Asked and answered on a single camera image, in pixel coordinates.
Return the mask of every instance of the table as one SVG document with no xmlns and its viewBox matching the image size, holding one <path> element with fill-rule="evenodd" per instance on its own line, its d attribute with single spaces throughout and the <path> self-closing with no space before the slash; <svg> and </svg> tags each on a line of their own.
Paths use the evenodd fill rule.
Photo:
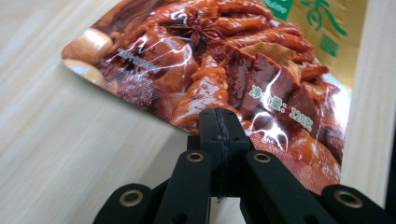
<svg viewBox="0 0 396 224">
<path fill-rule="evenodd" d="M 0 223 L 91 223 L 128 183 L 170 176 L 187 134 L 75 76 L 62 48 L 117 2 L 2 0 Z M 391 0 L 370 1 L 347 128 L 342 182 L 383 205 L 394 131 Z M 212 223 L 241 223 L 237 200 Z"/>
</svg>

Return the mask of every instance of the green logo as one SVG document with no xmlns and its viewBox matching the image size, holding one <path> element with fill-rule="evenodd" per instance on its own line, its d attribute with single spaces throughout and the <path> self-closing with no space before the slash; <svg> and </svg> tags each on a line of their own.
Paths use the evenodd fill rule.
<svg viewBox="0 0 396 224">
<path fill-rule="evenodd" d="M 335 28 L 335 30 L 341 35 L 347 35 L 347 32 L 337 24 L 334 17 L 332 16 L 332 13 L 330 13 L 328 9 L 328 7 L 330 7 L 330 4 L 326 2 L 326 0 L 316 0 L 316 1 L 301 0 L 301 4 L 306 7 L 314 6 L 311 10 L 308 11 L 306 18 L 308 19 L 308 22 L 311 26 L 316 26 L 315 30 L 319 30 L 320 27 L 322 26 L 322 14 L 320 11 L 322 10 L 329 17 L 329 20 L 332 23 L 332 26 Z"/>
<path fill-rule="evenodd" d="M 324 35 L 320 42 L 320 48 L 332 55 L 334 58 L 337 57 L 338 45 L 328 36 Z"/>
<path fill-rule="evenodd" d="M 274 16 L 281 20 L 286 20 L 289 16 L 291 5 L 293 0 L 262 0 L 273 12 Z"/>
</svg>

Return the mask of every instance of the light wood tabletop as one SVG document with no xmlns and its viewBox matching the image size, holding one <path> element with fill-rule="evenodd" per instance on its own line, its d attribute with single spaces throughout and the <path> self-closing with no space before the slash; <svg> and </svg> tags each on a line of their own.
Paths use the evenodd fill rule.
<svg viewBox="0 0 396 224">
<path fill-rule="evenodd" d="M 0 223 L 92 223 L 118 187 L 167 179 L 187 134 L 62 65 L 61 51 L 117 1 L 2 0 Z M 383 205 L 394 131 L 396 1 L 370 1 L 342 183 Z M 212 223 L 243 223 L 238 201 Z"/>
</svg>

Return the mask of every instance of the star anise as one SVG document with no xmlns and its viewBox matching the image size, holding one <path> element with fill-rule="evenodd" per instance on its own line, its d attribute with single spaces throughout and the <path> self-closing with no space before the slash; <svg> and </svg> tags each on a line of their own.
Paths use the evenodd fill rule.
<svg viewBox="0 0 396 224">
<path fill-rule="evenodd" d="M 194 22 L 195 24 L 169 25 L 166 28 L 178 32 L 179 36 L 189 38 L 192 48 L 196 49 L 200 44 L 206 45 L 207 39 L 225 39 L 221 32 L 213 27 L 213 22 L 216 19 L 203 19 L 200 22 Z"/>
</svg>

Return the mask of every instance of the metal rivet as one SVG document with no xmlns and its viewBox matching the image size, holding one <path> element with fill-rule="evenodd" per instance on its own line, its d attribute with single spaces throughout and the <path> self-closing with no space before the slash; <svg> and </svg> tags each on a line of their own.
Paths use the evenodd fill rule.
<svg viewBox="0 0 396 224">
<path fill-rule="evenodd" d="M 363 201 L 351 192 L 343 189 L 338 189 L 334 192 L 335 199 L 348 207 L 360 208 L 363 206 Z"/>
<path fill-rule="evenodd" d="M 134 194 L 135 199 L 127 200 L 126 198 L 131 194 Z M 122 204 L 125 207 L 135 206 L 140 202 L 142 202 L 142 200 L 143 200 L 143 193 L 142 191 L 137 189 L 127 190 L 120 196 L 120 204 Z"/>
<path fill-rule="evenodd" d="M 269 162 L 271 160 L 271 157 L 269 157 L 267 154 L 264 153 L 257 153 L 254 155 L 254 160 L 259 161 L 259 162 Z"/>
<path fill-rule="evenodd" d="M 198 161 L 202 161 L 203 159 L 204 159 L 204 155 L 202 155 L 201 153 L 192 152 L 189 155 L 187 155 L 187 160 L 189 161 L 198 162 Z"/>
</svg>

